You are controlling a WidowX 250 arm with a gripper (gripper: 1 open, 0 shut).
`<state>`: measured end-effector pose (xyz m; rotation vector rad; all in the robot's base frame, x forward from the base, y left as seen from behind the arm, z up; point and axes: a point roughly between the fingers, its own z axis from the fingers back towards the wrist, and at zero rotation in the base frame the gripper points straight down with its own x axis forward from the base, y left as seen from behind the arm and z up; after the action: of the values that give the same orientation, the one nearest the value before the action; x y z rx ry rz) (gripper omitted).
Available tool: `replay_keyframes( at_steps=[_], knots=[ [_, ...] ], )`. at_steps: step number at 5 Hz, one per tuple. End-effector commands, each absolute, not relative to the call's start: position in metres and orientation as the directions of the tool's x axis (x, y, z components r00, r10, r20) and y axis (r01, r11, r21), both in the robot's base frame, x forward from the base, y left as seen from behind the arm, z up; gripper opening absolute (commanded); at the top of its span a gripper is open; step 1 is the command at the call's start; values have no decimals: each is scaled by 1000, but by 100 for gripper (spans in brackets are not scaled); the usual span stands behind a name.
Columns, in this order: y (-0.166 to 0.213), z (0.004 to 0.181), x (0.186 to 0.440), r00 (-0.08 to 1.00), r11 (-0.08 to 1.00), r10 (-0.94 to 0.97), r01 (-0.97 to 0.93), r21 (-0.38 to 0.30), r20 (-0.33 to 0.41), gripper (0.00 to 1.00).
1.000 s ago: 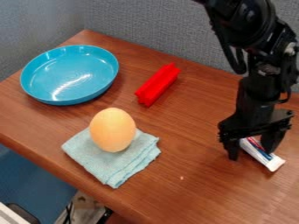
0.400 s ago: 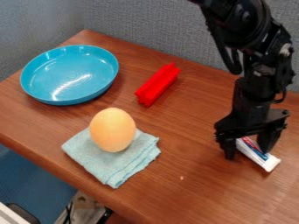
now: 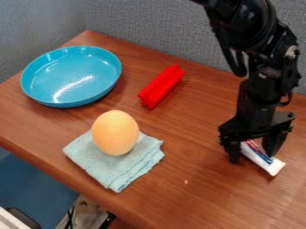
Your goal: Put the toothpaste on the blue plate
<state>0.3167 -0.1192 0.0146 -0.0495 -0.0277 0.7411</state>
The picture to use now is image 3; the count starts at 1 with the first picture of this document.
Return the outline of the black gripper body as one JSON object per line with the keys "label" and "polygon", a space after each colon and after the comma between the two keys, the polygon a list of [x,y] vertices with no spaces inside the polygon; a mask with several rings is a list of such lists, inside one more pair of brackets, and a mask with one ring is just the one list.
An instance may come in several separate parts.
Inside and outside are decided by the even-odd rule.
{"label": "black gripper body", "polygon": [[248,95],[248,81],[239,85],[236,112],[219,127],[220,144],[261,138],[271,131],[291,131],[295,114],[276,110],[276,104],[259,103]]}

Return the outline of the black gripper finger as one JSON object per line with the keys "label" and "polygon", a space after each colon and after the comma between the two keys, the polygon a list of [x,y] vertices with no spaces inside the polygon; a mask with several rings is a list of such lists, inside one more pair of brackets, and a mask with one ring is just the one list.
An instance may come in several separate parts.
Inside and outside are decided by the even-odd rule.
{"label": "black gripper finger", "polygon": [[288,133],[285,131],[271,131],[264,134],[261,139],[261,146],[268,157],[272,157],[287,138]]}
{"label": "black gripper finger", "polygon": [[229,142],[225,147],[225,151],[228,153],[229,162],[232,164],[237,164],[239,157],[241,155],[240,142],[239,141]]}

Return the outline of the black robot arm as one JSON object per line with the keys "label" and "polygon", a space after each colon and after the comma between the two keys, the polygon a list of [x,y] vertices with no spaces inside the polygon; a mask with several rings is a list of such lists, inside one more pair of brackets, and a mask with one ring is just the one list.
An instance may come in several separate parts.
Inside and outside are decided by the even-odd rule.
{"label": "black robot arm", "polygon": [[299,86],[297,39],[276,16],[268,0],[190,0],[208,16],[239,85],[235,116],[219,126],[219,141],[229,162],[237,163],[240,144],[260,139],[268,156],[277,153],[291,132],[295,114],[277,111]]}

